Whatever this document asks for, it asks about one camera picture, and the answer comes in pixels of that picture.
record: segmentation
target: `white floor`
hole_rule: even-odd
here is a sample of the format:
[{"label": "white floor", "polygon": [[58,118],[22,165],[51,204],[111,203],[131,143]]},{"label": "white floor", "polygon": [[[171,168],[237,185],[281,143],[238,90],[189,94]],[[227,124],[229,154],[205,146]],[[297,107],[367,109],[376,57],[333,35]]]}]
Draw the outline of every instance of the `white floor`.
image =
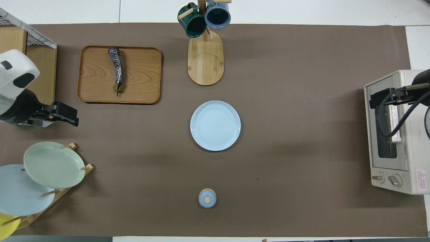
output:
[{"label": "white floor", "polygon": [[[28,24],[177,22],[179,0],[0,0]],[[406,26],[411,69],[430,68],[430,3],[425,0],[233,0],[231,23]],[[430,231],[430,195],[424,196]],[[263,238],[115,237],[115,242],[224,241]],[[342,238],[268,238],[298,241]]]}]

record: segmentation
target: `wooden tray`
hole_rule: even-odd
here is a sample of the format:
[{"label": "wooden tray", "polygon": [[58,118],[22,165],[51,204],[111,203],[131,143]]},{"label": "wooden tray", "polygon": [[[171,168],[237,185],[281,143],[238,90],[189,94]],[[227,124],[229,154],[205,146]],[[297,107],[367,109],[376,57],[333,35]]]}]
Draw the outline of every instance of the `wooden tray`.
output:
[{"label": "wooden tray", "polygon": [[76,95],[84,102],[152,104],[160,96],[161,52],[152,47],[118,47],[124,61],[124,92],[114,91],[109,46],[86,46],[80,57]]}]

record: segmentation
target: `light blue plate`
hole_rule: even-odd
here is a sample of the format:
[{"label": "light blue plate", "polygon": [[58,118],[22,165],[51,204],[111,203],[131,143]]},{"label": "light blue plate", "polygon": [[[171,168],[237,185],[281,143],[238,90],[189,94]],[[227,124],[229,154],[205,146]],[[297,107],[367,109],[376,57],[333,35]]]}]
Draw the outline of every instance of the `light blue plate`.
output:
[{"label": "light blue plate", "polygon": [[216,203],[216,194],[214,190],[205,188],[199,194],[199,203],[204,208],[211,208]]},{"label": "light blue plate", "polygon": [[72,149],[55,142],[40,142],[30,146],[24,154],[28,175],[42,186],[68,188],[77,185],[85,176],[82,158]]},{"label": "light blue plate", "polygon": [[236,110],[222,101],[209,101],[194,111],[190,122],[191,135],[201,147],[220,151],[239,137],[240,118]]},{"label": "light blue plate", "polygon": [[45,210],[55,194],[40,198],[53,189],[33,181],[24,166],[10,164],[0,167],[0,213],[12,216],[27,216]]}]

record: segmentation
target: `light green plate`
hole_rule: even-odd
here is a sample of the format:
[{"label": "light green plate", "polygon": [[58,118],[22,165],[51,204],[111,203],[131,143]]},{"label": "light green plate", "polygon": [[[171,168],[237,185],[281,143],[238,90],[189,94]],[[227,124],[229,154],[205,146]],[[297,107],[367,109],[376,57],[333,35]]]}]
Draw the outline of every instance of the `light green plate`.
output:
[{"label": "light green plate", "polygon": [[81,157],[72,149],[54,142],[30,146],[24,154],[27,174],[37,183],[50,188],[68,188],[82,181],[85,171]]}]

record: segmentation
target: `mug rack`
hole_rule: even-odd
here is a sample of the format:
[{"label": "mug rack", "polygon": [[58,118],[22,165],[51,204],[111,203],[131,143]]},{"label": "mug rack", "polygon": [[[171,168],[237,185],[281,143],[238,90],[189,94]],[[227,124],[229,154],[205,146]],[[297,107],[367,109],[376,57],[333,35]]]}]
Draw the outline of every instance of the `mug rack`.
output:
[{"label": "mug rack", "polygon": [[[206,2],[198,0],[201,15],[206,14]],[[214,3],[231,3],[231,0],[214,0]],[[182,13],[178,19],[191,14],[192,9]],[[224,52],[221,38],[209,28],[197,38],[191,38],[188,45],[188,74],[202,86],[209,86],[219,81],[224,73]]]},{"label": "mug rack", "polygon": [[[72,150],[75,150],[76,149],[76,144],[75,143],[70,143],[69,145],[63,145],[64,147],[69,147],[70,149],[72,149]],[[85,170],[85,175],[84,175],[84,177],[88,174],[88,173],[90,173],[92,170],[94,169],[94,167],[93,167],[93,165],[91,165],[91,164],[88,164],[88,165],[86,165],[85,167],[83,167],[83,168],[81,168],[81,170]],[[36,213],[36,214],[32,214],[32,215],[28,215],[28,216],[23,216],[23,217],[15,217],[15,218],[13,218],[13,219],[11,219],[11,220],[8,220],[8,221],[6,221],[6,222],[3,222],[3,223],[1,223],[0,224],[0,226],[3,226],[3,225],[7,225],[7,224],[9,224],[9,223],[12,223],[12,222],[14,222],[14,221],[16,221],[16,220],[21,220],[20,221],[20,223],[19,223],[19,225],[18,225],[18,228],[17,228],[17,230],[18,229],[22,229],[22,228],[24,228],[24,227],[27,227],[27,226],[29,226],[32,222],[34,222],[40,215],[42,215],[48,208],[50,208],[54,203],[56,203],[64,194],[66,194],[66,192],[68,192],[69,190],[70,190],[70,188],[71,187],[69,187],[69,188],[63,188],[63,189],[55,189],[54,191],[52,191],[52,192],[49,192],[49,193],[45,193],[45,194],[41,194],[40,196],[42,197],[42,196],[46,196],[46,195],[49,195],[49,194],[53,194],[53,193],[55,193],[55,196],[54,196],[54,200],[52,201],[52,203],[45,209],[45,210],[43,210],[43,211],[41,211],[41,212],[38,212],[38,213]]]}]

